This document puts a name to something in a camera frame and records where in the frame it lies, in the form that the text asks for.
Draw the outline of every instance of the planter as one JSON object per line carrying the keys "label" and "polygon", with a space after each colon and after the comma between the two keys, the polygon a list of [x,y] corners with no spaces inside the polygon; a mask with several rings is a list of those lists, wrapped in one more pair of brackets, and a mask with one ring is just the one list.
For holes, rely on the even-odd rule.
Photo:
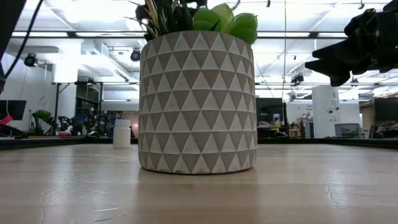
{"label": "planter", "polygon": [[179,174],[252,167],[257,121],[250,46],[232,35],[192,30],[158,37],[141,54],[141,166]]}

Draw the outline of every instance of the ceiling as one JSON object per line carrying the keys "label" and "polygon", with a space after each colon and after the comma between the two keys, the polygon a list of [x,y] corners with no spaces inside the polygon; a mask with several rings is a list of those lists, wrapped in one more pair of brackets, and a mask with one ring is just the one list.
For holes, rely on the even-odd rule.
{"label": "ceiling", "polygon": [[[144,0],[132,0],[142,4]],[[270,7],[267,1],[241,0],[234,11],[235,14],[250,12],[258,15],[258,31],[269,32],[342,32],[352,17],[362,14],[368,8],[382,11],[390,0],[363,0],[363,9],[360,0],[271,0]],[[24,31],[29,25],[32,13],[38,0],[27,0],[16,30]],[[221,4],[222,0],[209,0],[208,7]],[[134,21],[124,17],[135,17],[136,6],[125,0],[45,0],[36,19],[36,31],[142,31],[143,28]],[[142,48],[144,39],[115,39],[103,38],[90,40],[95,46],[104,44],[109,49],[109,58],[128,73],[139,72],[139,62],[132,62],[129,56],[133,49]],[[252,45],[256,67],[256,82],[267,82],[269,85],[258,86],[258,89],[272,91],[275,97],[284,93],[308,94],[312,86],[292,87],[283,85],[283,77],[290,83],[292,75],[302,73],[304,83],[329,83],[328,77],[311,72],[303,64],[312,59],[314,50],[335,44],[336,39],[259,39]],[[106,76],[106,69],[96,69],[96,75]],[[89,75],[90,69],[82,69],[81,75]],[[385,74],[368,72],[358,76],[360,83],[396,82],[398,71]],[[352,89],[351,86],[341,87],[341,92]],[[362,86],[356,91],[360,94],[369,93],[375,86]]]}

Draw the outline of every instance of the cable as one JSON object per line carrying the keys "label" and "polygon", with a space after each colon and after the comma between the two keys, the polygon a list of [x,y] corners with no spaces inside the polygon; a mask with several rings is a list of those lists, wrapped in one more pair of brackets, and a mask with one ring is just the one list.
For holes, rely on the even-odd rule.
{"label": "cable", "polygon": [[285,88],[285,80],[286,80],[286,42],[287,42],[287,38],[286,38],[286,32],[287,32],[287,16],[286,16],[287,12],[286,12],[286,0],[285,0],[285,57],[284,57],[284,76],[283,76],[283,83],[282,83],[282,94],[281,94],[281,98],[284,97],[284,88]]}
{"label": "cable", "polygon": [[17,62],[18,62],[19,58],[21,57],[22,52],[24,51],[24,48],[25,48],[27,39],[29,38],[30,32],[32,32],[32,28],[33,28],[33,25],[34,25],[34,23],[35,23],[37,14],[39,13],[40,7],[41,7],[41,5],[42,5],[43,2],[44,2],[44,0],[39,0],[39,3],[37,3],[36,9],[35,9],[35,11],[34,11],[34,13],[33,13],[33,16],[32,16],[32,19],[30,20],[29,27],[28,27],[28,29],[27,29],[27,31],[26,31],[26,36],[25,36],[25,38],[24,38],[24,41],[22,41],[22,44],[21,44],[21,47],[19,48],[19,51],[18,51],[18,53],[17,53],[17,56],[15,57],[15,59],[14,59],[12,65],[11,65],[11,67],[8,69],[8,71],[7,71],[6,75],[5,75],[5,79],[7,79],[8,76],[11,74],[12,70],[13,70],[14,67],[17,65]]}

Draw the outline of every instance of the wooden table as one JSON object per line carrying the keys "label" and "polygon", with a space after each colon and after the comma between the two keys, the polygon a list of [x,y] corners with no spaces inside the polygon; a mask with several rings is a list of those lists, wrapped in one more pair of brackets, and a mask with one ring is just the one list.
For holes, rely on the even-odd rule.
{"label": "wooden table", "polygon": [[0,223],[383,223],[398,220],[398,152],[260,145],[226,175],[140,169],[137,147],[0,151]]}

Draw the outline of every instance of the fluorescent light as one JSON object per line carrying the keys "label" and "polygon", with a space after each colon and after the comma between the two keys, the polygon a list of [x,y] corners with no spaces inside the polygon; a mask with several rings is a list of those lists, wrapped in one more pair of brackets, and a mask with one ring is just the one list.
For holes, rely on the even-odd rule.
{"label": "fluorescent light", "polygon": [[132,83],[128,82],[104,82],[104,85],[132,85]]}
{"label": "fluorescent light", "polygon": [[[26,32],[13,32],[13,37],[25,37]],[[66,32],[31,32],[29,37],[68,37]]]}
{"label": "fluorescent light", "polygon": [[[308,37],[309,32],[286,32],[286,37]],[[285,37],[285,32],[258,32],[258,37]]]}
{"label": "fluorescent light", "polygon": [[330,32],[330,33],[319,33],[318,37],[347,37],[345,33],[342,32]]}
{"label": "fluorescent light", "polygon": [[78,37],[143,37],[144,32],[76,32]]}

